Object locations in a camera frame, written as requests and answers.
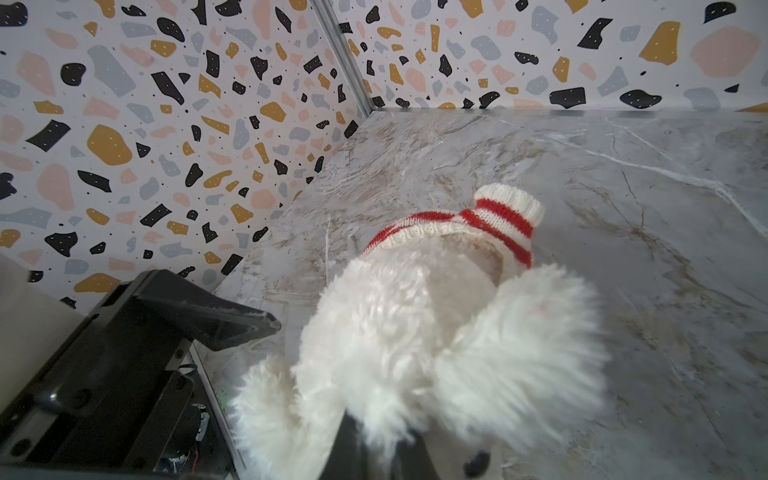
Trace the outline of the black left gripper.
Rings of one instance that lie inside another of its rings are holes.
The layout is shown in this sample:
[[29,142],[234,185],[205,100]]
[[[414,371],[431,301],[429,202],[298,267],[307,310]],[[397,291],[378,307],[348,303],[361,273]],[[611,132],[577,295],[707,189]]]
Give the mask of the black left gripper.
[[227,426],[197,347],[237,347],[277,334],[270,313],[168,270],[116,285],[62,339],[29,336],[31,374],[6,385],[5,474],[232,474]]

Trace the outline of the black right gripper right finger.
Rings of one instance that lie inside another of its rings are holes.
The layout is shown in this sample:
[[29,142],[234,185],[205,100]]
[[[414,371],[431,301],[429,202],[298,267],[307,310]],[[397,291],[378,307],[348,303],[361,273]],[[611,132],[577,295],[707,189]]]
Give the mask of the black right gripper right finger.
[[391,480],[439,480],[422,436],[413,433],[410,440],[397,444],[390,467]]

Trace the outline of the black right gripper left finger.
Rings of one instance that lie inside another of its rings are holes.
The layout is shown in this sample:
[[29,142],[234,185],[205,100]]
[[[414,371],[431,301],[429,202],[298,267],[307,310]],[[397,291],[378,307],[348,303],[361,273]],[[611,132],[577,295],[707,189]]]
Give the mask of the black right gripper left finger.
[[368,449],[358,422],[345,413],[319,480],[367,480]]

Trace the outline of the white plush teddy bear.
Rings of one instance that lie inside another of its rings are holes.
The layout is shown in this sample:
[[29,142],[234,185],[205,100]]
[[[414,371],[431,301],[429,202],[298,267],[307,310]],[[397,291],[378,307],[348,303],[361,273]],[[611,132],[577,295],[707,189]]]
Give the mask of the white plush teddy bear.
[[315,479],[344,417],[374,461],[423,438],[446,477],[503,444],[525,452],[604,405],[595,289],[558,265],[505,274],[457,234],[352,260],[323,291],[294,364],[268,356],[233,399],[238,449],[265,479]]

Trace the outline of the red white striped knit sweater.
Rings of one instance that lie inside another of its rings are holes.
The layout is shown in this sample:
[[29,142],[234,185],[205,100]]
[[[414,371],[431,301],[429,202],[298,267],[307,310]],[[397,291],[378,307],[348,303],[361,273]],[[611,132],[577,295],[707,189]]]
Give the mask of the red white striped knit sweater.
[[363,254],[457,235],[493,246],[502,258],[501,277],[507,279],[532,267],[532,236],[544,214],[544,206],[517,187],[485,185],[475,192],[472,208],[423,211],[401,218],[378,232]]

